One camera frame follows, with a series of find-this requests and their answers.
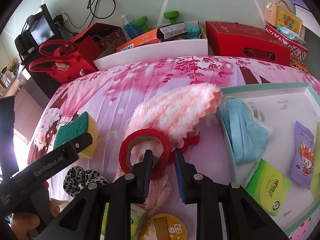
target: light green package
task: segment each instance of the light green package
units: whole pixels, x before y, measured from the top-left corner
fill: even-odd
[[[276,216],[291,187],[291,181],[261,159],[245,182],[245,190],[271,216]]]
[[[102,227],[101,227],[101,235],[105,236],[106,224],[107,224],[107,215],[109,210],[109,203],[106,203],[103,220],[102,220]],[[142,221],[146,210],[138,207],[135,204],[131,204],[131,240],[135,239],[136,234],[140,231],[141,225],[139,224]]]
[[[314,156],[314,171],[312,175],[312,181],[310,184],[310,191],[314,199],[319,196],[320,193],[320,122],[318,122],[318,132],[315,145]]]

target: white tray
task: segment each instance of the white tray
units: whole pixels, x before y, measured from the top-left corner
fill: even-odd
[[[254,102],[266,117],[266,124],[274,129],[262,158],[288,179],[295,153],[294,125],[296,120],[317,136],[320,122],[320,98],[307,83],[255,84],[221,89],[224,97],[233,96]],[[253,163],[235,165],[232,147],[222,122],[230,167],[234,181],[243,183],[251,172]],[[289,194],[277,216],[271,216],[287,234],[300,226],[320,205],[309,190],[292,181]]]

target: purple snack package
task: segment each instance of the purple snack package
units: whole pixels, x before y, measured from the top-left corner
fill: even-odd
[[[291,167],[291,178],[310,190],[314,171],[315,136],[311,131],[296,121],[294,126],[295,155]]]

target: wooden box with handle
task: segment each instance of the wooden box with handle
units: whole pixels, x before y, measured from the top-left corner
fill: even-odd
[[[286,9],[280,6],[283,2]],[[264,19],[275,27],[286,27],[300,35],[302,20],[292,13],[284,0],[265,2]]]

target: blue liquid bottle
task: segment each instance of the blue liquid bottle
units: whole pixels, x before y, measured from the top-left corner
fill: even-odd
[[[139,28],[133,25],[133,21],[129,22],[128,16],[126,14],[122,15],[121,18],[123,19],[123,28],[131,39],[134,39],[143,34],[143,32]]]

